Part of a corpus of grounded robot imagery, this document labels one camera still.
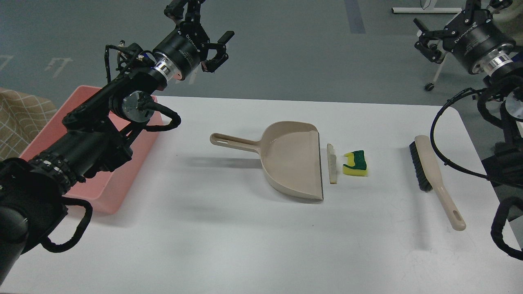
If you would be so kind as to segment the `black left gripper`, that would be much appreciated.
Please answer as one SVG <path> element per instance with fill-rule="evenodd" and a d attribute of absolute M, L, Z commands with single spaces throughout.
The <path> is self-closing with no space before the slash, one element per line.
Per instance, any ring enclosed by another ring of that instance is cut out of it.
<path fill-rule="evenodd" d="M 185 78 L 200 64 L 204 72 L 214 73 L 229 58 L 226 44 L 235 35 L 226 31 L 215 43 L 211 43 L 200 24 L 201 6 L 205 0 L 172 0 L 164 9 L 164 15 L 178 26 L 154 49 L 156 64 L 153 67 L 166 81 Z M 209 51 L 214 57 L 207 58 Z"/>

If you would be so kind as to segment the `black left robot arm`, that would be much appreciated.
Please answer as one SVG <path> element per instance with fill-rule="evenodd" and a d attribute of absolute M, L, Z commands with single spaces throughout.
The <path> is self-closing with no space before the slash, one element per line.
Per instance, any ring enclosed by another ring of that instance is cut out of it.
<path fill-rule="evenodd" d="M 98 172 L 113 172 L 132 159 L 143 131 L 177 128 L 177 112 L 153 100 L 168 82 L 185 80 L 198 66 L 215 72 L 229 58 L 226 31 L 211 42 L 200 20 L 202 0 L 173 0 L 164 14 L 175 29 L 153 50 L 136 43 L 106 45 L 107 85 L 67 113 L 66 133 L 31 160 L 1 162 L 1 281 L 19 257 L 42 245 L 61 253 L 74 247 L 93 215 L 92 205 L 65 197 Z"/>

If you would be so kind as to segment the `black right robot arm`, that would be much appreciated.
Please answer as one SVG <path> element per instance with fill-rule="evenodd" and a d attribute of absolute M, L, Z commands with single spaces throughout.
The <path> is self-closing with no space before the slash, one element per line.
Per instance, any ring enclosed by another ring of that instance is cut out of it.
<path fill-rule="evenodd" d="M 467 0 L 439 30 L 429 29 L 420 19 L 413 21 L 418 28 L 414 46 L 427 60 L 441 64 L 450 54 L 469 74 L 485 74 L 484 88 L 467 88 L 447 100 L 434 117 L 429 135 L 417 136 L 409 146 L 420 190 L 436 193 L 456 231 L 463 231 L 466 224 L 443 184 L 439 160 L 461 173 L 486 179 L 493 187 L 522 188 L 522 55 L 510 56 L 517 43 L 494 21 L 495 13 L 510 5 L 511 0 L 491 0 L 483 8 L 479 0 Z M 440 117 L 468 96 L 476 100 L 482 119 L 503 133 L 503 140 L 494 145 L 493 155 L 482 160 L 483 173 L 466 169 L 447 158 L 435 140 Z"/>

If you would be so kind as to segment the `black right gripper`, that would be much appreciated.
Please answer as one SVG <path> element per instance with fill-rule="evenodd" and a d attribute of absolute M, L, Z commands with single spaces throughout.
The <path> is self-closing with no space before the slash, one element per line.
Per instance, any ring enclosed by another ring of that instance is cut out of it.
<path fill-rule="evenodd" d="M 420 19 L 414 18 L 420 31 L 414 47 L 428 61 L 441 64 L 444 54 L 438 43 L 443 39 L 443 49 L 450 52 L 469 74 L 492 75 L 512 63 L 509 54 L 515 41 L 501 32 L 490 17 L 510 6 L 512 0 L 490 0 L 485 7 L 481 0 L 466 0 L 464 20 L 456 16 L 441 30 L 429 30 Z M 488 11 L 490 17 L 473 20 L 479 11 Z"/>

